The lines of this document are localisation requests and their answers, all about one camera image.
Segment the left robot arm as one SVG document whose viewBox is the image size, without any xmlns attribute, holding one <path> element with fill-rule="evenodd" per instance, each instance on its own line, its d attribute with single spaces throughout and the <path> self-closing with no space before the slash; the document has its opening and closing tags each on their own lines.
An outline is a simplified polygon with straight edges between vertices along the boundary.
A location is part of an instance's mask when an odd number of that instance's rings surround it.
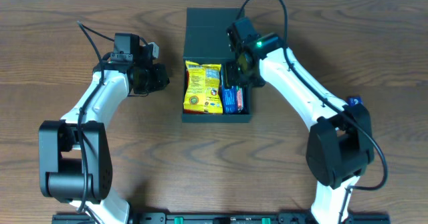
<svg viewBox="0 0 428 224">
<path fill-rule="evenodd" d="M 115 46 L 100 58 L 78 103 L 59 120 L 38 130 L 39 186 L 44 197 L 76 208 L 55 216 L 66 223 L 145 223 L 112 186 L 113 166 L 106 129 L 131 92 L 148 94 L 169 83 L 165 66 L 155 64 L 159 47 L 150 42 Z"/>
</svg>

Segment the yellow snack bag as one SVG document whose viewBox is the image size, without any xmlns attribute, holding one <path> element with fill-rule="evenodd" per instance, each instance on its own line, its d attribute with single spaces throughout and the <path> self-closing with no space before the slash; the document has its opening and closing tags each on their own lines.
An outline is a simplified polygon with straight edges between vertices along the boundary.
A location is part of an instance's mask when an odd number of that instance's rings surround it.
<svg viewBox="0 0 428 224">
<path fill-rule="evenodd" d="M 187 60 L 188 84 L 183 108 L 186 112 L 222 114 L 219 95 L 221 64 L 198 64 Z"/>
</svg>

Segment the blue cookie packet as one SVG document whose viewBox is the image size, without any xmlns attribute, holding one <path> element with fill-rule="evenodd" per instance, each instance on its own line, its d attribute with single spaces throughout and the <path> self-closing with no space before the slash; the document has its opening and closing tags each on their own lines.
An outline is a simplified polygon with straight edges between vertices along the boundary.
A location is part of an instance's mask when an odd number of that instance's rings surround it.
<svg viewBox="0 0 428 224">
<path fill-rule="evenodd" d="M 231 88 L 222 87 L 223 110 L 226 114 L 235 114 L 238 112 L 237 107 L 237 87 Z"/>
</svg>

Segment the blue Eclipse mints box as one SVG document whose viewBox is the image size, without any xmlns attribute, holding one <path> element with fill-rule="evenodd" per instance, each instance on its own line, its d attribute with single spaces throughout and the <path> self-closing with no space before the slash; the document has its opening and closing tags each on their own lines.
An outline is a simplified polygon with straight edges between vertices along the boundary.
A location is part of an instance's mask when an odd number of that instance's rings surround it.
<svg viewBox="0 0 428 224">
<path fill-rule="evenodd" d="M 356 106 L 358 104 L 363 104 L 360 96 L 349 96 L 347 98 L 347 103 L 349 106 Z"/>
</svg>

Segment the green gum pack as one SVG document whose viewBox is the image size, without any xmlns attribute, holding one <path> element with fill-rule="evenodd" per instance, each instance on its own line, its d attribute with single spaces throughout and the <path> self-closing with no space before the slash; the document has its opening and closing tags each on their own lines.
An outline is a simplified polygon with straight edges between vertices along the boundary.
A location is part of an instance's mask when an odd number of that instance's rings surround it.
<svg viewBox="0 0 428 224">
<path fill-rule="evenodd" d="M 243 88 L 236 87 L 237 112 L 240 113 L 244 109 Z"/>
</svg>

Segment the dark green gift box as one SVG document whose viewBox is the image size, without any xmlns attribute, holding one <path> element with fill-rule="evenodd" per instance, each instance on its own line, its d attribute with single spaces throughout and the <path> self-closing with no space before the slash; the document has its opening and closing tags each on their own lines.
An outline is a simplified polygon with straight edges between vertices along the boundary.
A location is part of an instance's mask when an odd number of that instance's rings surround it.
<svg viewBox="0 0 428 224">
<path fill-rule="evenodd" d="M 187 8 L 183 60 L 198 64 L 226 64 L 235 59 L 229 47 L 227 28 L 237 17 L 238 8 Z M 247 123 L 251 120 L 251 90 L 243 90 L 241 112 L 202 114 L 182 111 L 182 121 L 190 123 Z"/>
</svg>

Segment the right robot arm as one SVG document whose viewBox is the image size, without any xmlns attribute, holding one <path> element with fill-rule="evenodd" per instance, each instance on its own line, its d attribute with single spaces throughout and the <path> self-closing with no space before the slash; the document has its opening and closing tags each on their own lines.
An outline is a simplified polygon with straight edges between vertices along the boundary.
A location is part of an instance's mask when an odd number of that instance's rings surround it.
<svg viewBox="0 0 428 224">
<path fill-rule="evenodd" d="M 278 34 L 227 35 L 236 59 L 225 66 L 225 83 L 269 83 L 294 108 L 309 131 L 306 162 L 317 180 L 311 215 L 317 223 L 347 221 L 350 196 L 375 157 L 368 110 L 323 87 Z"/>
</svg>

